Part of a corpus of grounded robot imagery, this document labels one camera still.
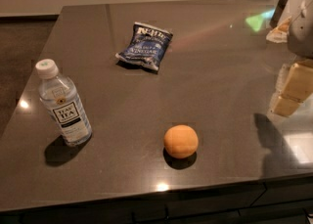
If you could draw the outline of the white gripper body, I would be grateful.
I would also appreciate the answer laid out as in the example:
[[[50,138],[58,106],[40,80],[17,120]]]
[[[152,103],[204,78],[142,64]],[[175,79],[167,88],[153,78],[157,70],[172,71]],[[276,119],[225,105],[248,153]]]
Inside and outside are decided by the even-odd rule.
[[[288,33],[288,48],[305,58],[313,58],[313,6],[302,4],[291,17]]]

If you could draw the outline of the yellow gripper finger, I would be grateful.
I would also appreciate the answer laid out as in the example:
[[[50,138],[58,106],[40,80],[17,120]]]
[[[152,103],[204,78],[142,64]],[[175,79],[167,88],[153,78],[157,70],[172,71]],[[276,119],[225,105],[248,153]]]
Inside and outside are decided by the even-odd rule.
[[[290,24],[291,17],[285,18],[266,35],[266,40],[273,43],[287,43]]]
[[[279,116],[291,116],[313,93],[313,61],[305,59],[283,64],[269,110]]]

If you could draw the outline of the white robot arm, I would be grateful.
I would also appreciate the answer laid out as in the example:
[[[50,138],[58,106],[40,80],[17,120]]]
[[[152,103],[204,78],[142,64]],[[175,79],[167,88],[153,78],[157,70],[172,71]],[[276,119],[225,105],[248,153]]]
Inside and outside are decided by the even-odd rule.
[[[288,117],[313,93],[313,0],[279,0],[271,26],[266,40],[286,43],[295,54],[282,65],[269,106],[271,113]]]

